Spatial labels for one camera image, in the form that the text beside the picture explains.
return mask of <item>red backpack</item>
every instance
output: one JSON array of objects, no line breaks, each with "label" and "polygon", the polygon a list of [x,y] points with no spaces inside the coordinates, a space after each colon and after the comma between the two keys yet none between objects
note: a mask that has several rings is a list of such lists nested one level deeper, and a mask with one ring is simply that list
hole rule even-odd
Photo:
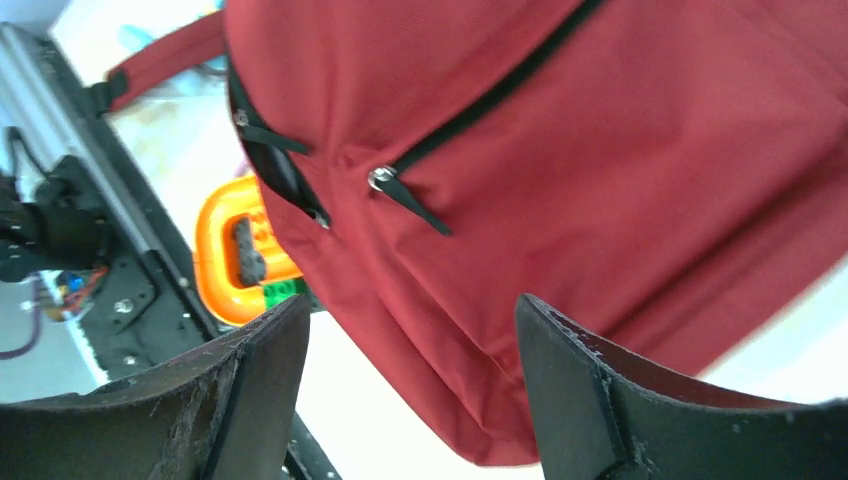
[{"label": "red backpack", "polygon": [[226,51],[280,244],[445,442],[516,465],[538,459],[519,294],[694,374],[848,251],[846,22],[795,0],[230,0],[92,92],[119,108]]}]

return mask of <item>zipper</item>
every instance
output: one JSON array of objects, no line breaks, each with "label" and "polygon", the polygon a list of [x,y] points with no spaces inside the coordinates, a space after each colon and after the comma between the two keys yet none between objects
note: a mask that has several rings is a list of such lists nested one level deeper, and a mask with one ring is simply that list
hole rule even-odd
[{"label": "zipper", "polygon": [[271,131],[247,98],[247,92],[230,66],[230,103],[233,123],[256,174],[275,193],[309,215],[322,228],[330,228],[330,215],[289,152],[308,156],[307,145]]},{"label": "zipper", "polygon": [[462,134],[521,87],[524,82],[550,60],[565,40],[603,2],[604,0],[584,0],[530,55],[471,105],[422,140],[419,140],[391,165],[383,165],[371,170],[368,174],[368,184],[371,188],[385,194],[402,207],[419,216],[440,234],[445,236],[451,235],[451,229],[435,214],[430,212],[427,207],[422,205],[398,177],[437,148],[457,135]]}]

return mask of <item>bolt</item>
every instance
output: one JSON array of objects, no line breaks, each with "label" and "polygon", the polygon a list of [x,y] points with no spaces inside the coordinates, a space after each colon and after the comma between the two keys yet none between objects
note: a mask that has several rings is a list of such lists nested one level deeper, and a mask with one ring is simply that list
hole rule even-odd
[{"label": "bolt", "polygon": [[132,312],[132,309],[133,303],[129,298],[115,302],[115,312],[117,313],[130,313]]}]

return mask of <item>red strap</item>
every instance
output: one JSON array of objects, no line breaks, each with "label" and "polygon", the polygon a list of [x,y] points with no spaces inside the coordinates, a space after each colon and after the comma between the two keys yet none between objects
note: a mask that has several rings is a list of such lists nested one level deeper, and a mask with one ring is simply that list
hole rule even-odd
[{"label": "red strap", "polygon": [[156,40],[112,69],[106,83],[120,77],[120,88],[109,89],[112,95],[104,107],[119,110],[165,80],[224,52],[223,13],[218,11]]}]

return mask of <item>backpack strap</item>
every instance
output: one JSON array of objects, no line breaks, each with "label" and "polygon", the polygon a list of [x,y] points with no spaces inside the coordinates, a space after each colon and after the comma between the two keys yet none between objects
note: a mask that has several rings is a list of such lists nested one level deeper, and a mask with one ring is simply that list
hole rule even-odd
[{"label": "backpack strap", "polygon": [[100,116],[116,111],[165,80],[223,55],[223,12],[207,15],[151,43],[88,87]]}]

